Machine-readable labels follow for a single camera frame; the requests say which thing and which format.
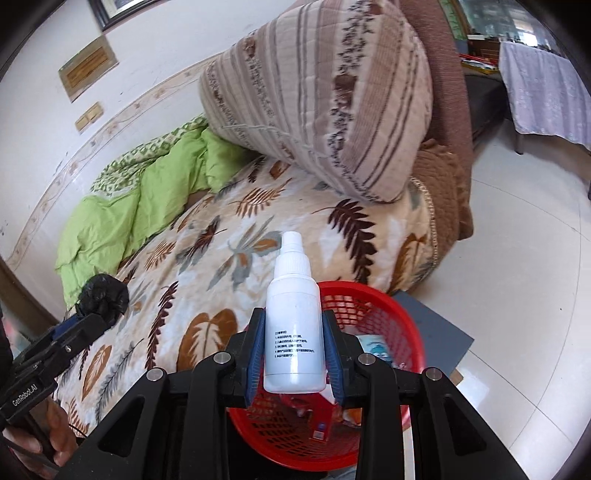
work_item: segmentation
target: screw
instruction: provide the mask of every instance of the screw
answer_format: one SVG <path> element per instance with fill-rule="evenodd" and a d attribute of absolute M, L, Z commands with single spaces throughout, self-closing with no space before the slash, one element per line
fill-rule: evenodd
<path fill-rule="evenodd" d="M 362 353 L 357 357 L 360 364 L 371 365 L 375 363 L 375 357 L 371 353 Z"/>
<path fill-rule="evenodd" d="M 160 380 L 163 376 L 164 372 L 162 372 L 161 368 L 153 368 L 152 370 L 149 370 L 146 374 L 146 378 L 151 382 L 156 382 L 157 380 Z"/>
<path fill-rule="evenodd" d="M 427 376 L 427 378 L 429 380 L 433 380 L 434 382 L 436 382 L 437 380 L 441 380 L 441 378 L 443 377 L 441 370 L 439 370 L 438 368 L 435 368 L 435 367 L 427 368 L 425 370 L 425 375 Z"/>
<path fill-rule="evenodd" d="M 232 355 L 230 355 L 228 352 L 218 352 L 213 356 L 213 361 L 216 362 L 217 364 L 227 364 L 230 359 L 232 358 Z"/>

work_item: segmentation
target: floral bedspread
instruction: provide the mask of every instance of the floral bedspread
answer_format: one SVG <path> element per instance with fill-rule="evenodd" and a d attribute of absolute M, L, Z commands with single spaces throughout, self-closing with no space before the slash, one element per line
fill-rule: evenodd
<path fill-rule="evenodd" d="M 261 157 L 120 270 L 127 313 L 72 362 L 54 397 L 88 433 L 147 369 L 193 368 L 223 349 L 265 305 L 287 230 L 302 234 L 316 281 L 411 287 L 437 259 L 430 202 L 412 178 L 395 203 L 365 205 L 296 166 Z"/>

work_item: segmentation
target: picture frame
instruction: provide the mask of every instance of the picture frame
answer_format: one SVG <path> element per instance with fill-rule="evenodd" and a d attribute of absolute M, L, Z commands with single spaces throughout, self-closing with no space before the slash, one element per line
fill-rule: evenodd
<path fill-rule="evenodd" d="M 164 0 L 88 0 L 90 7 L 102 29 L 108 30 L 113 25 L 129 18 L 150 5 Z"/>

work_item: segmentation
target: bottle cap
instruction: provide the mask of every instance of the bottle cap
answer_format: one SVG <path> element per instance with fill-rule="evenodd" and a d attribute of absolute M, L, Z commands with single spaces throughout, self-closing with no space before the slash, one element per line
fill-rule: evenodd
<path fill-rule="evenodd" d="M 299 232 L 284 232 L 281 235 L 281 253 L 284 254 L 286 252 L 304 253 Z"/>
<path fill-rule="evenodd" d="M 298 232 L 285 232 L 281 235 L 281 250 L 275 260 L 275 278 L 291 274 L 311 276 L 310 260 L 304 254 Z"/>

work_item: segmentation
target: light switch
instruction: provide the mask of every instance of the light switch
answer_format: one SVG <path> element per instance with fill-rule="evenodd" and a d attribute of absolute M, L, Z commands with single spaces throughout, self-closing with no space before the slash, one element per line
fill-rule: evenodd
<path fill-rule="evenodd" d="M 95 123 L 100 116 L 104 113 L 103 108 L 101 107 L 99 102 L 96 102 L 93 106 L 91 106 L 84 115 L 82 115 L 78 120 L 76 120 L 76 129 L 82 133 L 86 127 L 90 124 Z"/>

